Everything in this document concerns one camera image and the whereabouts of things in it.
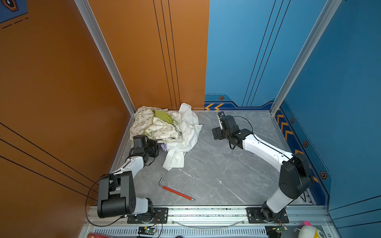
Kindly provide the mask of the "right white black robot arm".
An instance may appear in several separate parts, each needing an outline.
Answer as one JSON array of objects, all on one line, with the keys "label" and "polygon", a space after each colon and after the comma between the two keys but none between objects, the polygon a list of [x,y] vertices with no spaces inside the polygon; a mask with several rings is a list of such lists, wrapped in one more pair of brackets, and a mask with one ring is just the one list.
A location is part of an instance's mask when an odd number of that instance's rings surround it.
[{"label": "right white black robot arm", "polygon": [[305,194],[314,183],[308,159],[265,142],[248,129],[240,129],[235,117],[218,113],[219,127],[212,129],[215,140],[226,139],[230,149],[239,147],[252,152],[279,171],[278,188],[262,205],[260,218],[267,223],[281,221],[286,207]]}]

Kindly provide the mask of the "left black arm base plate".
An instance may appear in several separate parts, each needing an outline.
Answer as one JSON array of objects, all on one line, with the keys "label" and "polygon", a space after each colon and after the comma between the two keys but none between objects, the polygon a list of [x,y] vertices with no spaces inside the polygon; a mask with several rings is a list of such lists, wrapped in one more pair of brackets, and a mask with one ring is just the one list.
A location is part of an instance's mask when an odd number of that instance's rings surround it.
[{"label": "left black arm base plate", "polygon": [[152,211],[147,213],[129,216],[127,223],[148,225],[158,223],[159,225],[164,225],[168,222],[168,212],[169,209],[167,207],[154,207]]}]

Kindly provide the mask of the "purple cloth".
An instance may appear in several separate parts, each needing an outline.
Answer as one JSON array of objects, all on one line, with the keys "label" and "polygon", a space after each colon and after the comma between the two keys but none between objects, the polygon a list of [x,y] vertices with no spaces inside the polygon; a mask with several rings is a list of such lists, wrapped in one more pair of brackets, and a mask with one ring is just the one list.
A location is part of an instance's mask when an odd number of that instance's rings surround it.
[{"label": "purple cloth", "polygon": [[163,151],[167,151],[167,146],[166,144],[162,143],[160,144],[161,148],[163,149]]}]

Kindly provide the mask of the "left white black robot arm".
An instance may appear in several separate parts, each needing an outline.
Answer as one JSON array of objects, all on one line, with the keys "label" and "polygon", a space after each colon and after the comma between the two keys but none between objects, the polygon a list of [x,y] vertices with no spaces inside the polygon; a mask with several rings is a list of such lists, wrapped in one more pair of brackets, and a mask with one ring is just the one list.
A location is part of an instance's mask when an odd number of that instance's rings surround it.
[{"label": "left white black robot arm", "polygon": [[145,135],[134,136],[133,143],[125,163],[99,181],[99,218],[129,215],[153,218],[155,215],[152,201],[137,197],[134,178],[139,171],[150,165],[149,158],[155,159],[158,156],[160,145]]}]

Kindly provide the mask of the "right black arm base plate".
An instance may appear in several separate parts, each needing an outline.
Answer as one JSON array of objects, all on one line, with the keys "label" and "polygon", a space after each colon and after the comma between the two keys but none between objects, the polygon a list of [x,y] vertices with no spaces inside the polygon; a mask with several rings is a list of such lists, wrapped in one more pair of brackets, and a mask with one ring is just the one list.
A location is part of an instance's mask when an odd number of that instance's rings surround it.
[{"label": "right black arm base plate", "polygon": [[246,212],[250,224],[289,223],[285,208],[278,213],[273,213],[269,208],[248,207]]}]

